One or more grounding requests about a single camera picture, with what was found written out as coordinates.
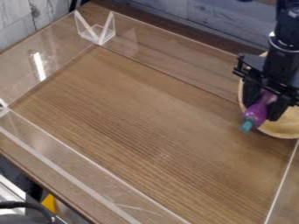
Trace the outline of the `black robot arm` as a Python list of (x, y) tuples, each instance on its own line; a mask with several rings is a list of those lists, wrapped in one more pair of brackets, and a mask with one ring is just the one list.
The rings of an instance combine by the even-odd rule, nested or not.
[(243, 81), (244, 119), (256, 126), (299, 106), (299, 0), (277, 0), (275, 19), (265, 56), (240, 53), (233, 68)]

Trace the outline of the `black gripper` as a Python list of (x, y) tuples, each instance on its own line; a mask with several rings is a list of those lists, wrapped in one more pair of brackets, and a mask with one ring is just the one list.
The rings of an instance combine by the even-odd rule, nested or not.
[(241, 101), (247, 108), (263, 90), (276, 96), (269, 104), (268, 121), (277, 121), (288, 106), (299, 106), (299, 52), (271, 47), (265, 56), (240, 53), (232, 73), (241, 79)]

